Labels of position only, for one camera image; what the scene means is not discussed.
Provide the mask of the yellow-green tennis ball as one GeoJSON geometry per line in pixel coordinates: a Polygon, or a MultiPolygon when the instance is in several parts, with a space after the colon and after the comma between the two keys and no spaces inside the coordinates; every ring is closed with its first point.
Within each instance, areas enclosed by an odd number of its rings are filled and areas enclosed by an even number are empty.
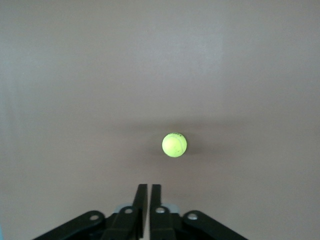
{"type": "Polygon", "coordinates": [[[186,152],[187,146],[187,139],[178,132],[169,133],[162,140],[162,150],[171,158],[181,157],[186,152]]]}

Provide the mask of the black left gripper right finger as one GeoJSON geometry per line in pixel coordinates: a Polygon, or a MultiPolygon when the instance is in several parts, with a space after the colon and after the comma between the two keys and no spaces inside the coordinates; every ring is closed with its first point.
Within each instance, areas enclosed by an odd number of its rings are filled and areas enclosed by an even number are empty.
{"type": "Polygon", "coordinates": [[[248,240],[198,210],[180,216],[162,204],[162,186],[151,187],[149,211],[150,240],[248,240]]]}

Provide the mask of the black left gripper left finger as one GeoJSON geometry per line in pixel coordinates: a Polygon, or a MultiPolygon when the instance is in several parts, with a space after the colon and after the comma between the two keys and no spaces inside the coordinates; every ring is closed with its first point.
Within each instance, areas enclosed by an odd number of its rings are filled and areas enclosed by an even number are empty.
{"type": "Polygon", "coordinates": [[[106,217],[91,210],[33,240],[140,240],[148,211],[148,185],[140,184],[133,203],[106,217]]]}

